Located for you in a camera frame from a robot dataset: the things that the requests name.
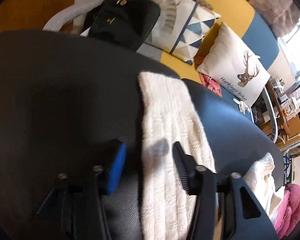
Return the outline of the triangle pattern cushion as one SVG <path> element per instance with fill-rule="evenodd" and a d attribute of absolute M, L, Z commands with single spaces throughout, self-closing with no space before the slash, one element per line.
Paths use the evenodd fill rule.
<path fill-rule="evenodd" d="M 193 64 L 205 35 L 221 16 L 204 0 L 151 1 L 161 12 L 145 43 Z"/>

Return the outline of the grey yellow blue sofa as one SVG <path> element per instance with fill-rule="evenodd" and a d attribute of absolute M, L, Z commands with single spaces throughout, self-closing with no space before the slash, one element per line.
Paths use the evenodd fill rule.
<path fill-rule="evenodd" d="M 198 52 L 194 56 L 193 64 L 188 64 L 177 57 L 156 47 L 144 43 L 141 53 L 170 67 L 181 77 L 193 81 L 201 81 L 197 71 L 198 66 L 209 53 L 221 24 L 226 23 L 253 51 L 260 57 L 260 62 L 268 73 L 279 54 L 279 45 L 263 18 L 245 0 L 204 0 L 214 12 L 221 17 L 214 23 L 205 35 Z M 223 98 L 231 101 L 241 101 L 221 86 Z"/>

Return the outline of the pink garment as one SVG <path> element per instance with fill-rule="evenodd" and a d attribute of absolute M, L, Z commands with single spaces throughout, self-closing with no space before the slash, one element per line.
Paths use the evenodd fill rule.
<path fill-rule="evenodd" d="M 300 220 L 300 186 L 287 184 L 282 203 L 279 205 L 274 228 L 279 239 L 288 236 Z"/>

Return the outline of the red crumpled cloth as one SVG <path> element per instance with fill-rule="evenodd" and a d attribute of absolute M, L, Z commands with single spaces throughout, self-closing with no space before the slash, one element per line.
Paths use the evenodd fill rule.
<path fill-rule="evenodd" d="M 202 74 L 202 73 L 199 73 L 199 77 L 200 77 L 200 80 L 201 80 L 202 85 L 204 87 L 211 90 L 212 92 L 214 92 L 218 96 L 222 97 L 222 90 L 221 90 L 221 86 L 219 85 L 219 83 L 217 83 L 211 77 L 209 77 L 205 74 Z"/>

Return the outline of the black leather handbag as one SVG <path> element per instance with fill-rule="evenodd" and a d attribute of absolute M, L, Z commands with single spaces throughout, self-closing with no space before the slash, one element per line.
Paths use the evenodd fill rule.
<path fill-rule="evenodd" d="M 155 26 L 161 9 L 151 0 L 104 0 L 86 15 L 88 36 L 137 51 Z"/>

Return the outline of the beige curtain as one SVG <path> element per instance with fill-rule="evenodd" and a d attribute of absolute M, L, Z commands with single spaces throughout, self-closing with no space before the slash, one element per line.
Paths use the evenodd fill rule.
<path fill-rule="evenodd" d="M 297 25 L 300 10 L 293 0 L 246 0 L 265 20 L 276 37 L 290 33 Z"/>

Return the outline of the deer print cushion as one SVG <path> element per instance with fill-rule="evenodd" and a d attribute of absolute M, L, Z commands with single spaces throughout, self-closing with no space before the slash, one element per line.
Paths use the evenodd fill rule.
<path fill-rule="evenodd" d="M 270 79 L 270 74 L 259 59 L 223 22 L 209 53 L 197 71 L 211 77 L 251 107 Z"/>

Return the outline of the wooden side table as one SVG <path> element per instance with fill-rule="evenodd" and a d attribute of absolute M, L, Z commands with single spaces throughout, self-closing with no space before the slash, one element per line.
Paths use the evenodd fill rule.
<path fill-rule="evenodd" d="M 252 107 L 255 124 L 283 150 L 300 142 L 300 118 L 282 85 L 269 80 Z"/>

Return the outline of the cream knitted sweater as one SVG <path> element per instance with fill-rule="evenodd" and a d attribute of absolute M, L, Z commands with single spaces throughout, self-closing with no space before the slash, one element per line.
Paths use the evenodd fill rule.
<path fill-rule="evenodd" d="M 211 171 L 216 169 L 217 151 L 211 148 L 211 132 L 202 124 L 184 81 L 152 72 L 141 72 L 138 81 L 144 106 L 142 234 L 145 239 L 184 239 L 196 199 L 181 187 L 172 146 L 180 142 Z"/>

